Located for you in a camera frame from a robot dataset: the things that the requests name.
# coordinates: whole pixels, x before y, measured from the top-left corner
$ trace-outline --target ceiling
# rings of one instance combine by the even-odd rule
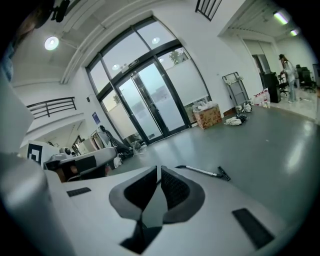
[[[262,33],[279,40],[291,36],[290,31],[297,28],[288,13],[271,0],[247,0],[241,9],[229,29]],[[274,17],[278,11],[288,18],[287,24],[282,25]]]
[[[57,148],[69,147],[79,135],[79,127],[85,125],[85,120],[73,122],[56,130],[53,130],[46,135],[43,135],[35,141],[38,142],[51,142]]]
[[[13,86],[48,82],[60,82],[72,57],[89,34],[95,29],[107,29],[104,21],[116,12],[129,6],[139,7],[143,3],[161,0],[71,0],[78,2],[61,23],[48,20],[41,28],[35,29],[19,45],[12,58]],[[62,0],[56,0],[58,6]],[[54,50],[46,50],[44,42],[50,36],[59,38]]]

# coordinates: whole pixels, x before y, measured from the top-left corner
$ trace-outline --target window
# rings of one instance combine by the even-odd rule
[[[149,51],[136,33],[131,33],[103,57],[111,78],[114,78],[123,68]]]
[[[183,48],[170,51],[158,60],[178,93],[190,122],[195,122],[194,103],[208,101],[206,87],[195,65]]]
[[[121,135],[122,139],[126,139],[129,143],[136,141],[135,135],[139,135],[135,126],[132,124],[120,100],[112,90],[103,100],[103,105],[108,112],[108,116]]]
[[[101,61],[93,67],[90,74],[97,92],[100,93],[101,90],[109,83],[109,79]]]
[[[158,21],[152,22],[137,30],[137,32],[146,41],[153,50],[158,46],[168,43],[176,38]]]

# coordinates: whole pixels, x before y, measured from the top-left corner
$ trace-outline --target person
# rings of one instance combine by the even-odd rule
[[[279,55],[279,60],[281,60],[283,71],[282,74],[286,74],[287,81],[289,83],[290,93],[289,93],[289,103],[293,103],[296,101],[296,93],[295,93],[295,68],[292,63],[285,57],[284,54]]]

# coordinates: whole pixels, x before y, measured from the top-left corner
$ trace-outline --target gray floor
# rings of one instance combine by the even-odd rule
[[[300,221],[320,184],[320,126],[277,108],[255,107],[247,115],[240,126],[194,127],[156,142],[110,174],[152,165],[211,172],[222,166],[230,182],[288,225]]]
[[[311,119],[316,119],[317,115],[317,94],[305,91],[303,89],[294,89],[296,101],[289,103],[289,95],[281,93],[281,101],[279,103],[271,102],[271,106],[274,108],[279,108],[287,111],[291,111]]]

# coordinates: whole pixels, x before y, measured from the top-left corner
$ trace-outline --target frosted glass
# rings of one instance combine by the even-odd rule
[[[129,79],[119,89],[146,136],[149,139],[161,136],[162,133],[141,98],[134,82]]]
[[[90,74],[96,90],[100,93],[100,91],[109,83],[107,74],[100,61],[93,67]]]
[[[205,85],[190,59],[166,70],[184,106],[207,97]]]
[[[177,105],[155,64],[144,68],[139,72],[139,76],[168,130],[173,131],[184,126]]]
[[[137,130],[128,117],[124,107],[115,98],[117,98],[117,96],[113,90],[103,99],[102,102],[108,111],[108,116],[112,123],[120,133],[122,139],[125,139],[130,135],[136,134]]]

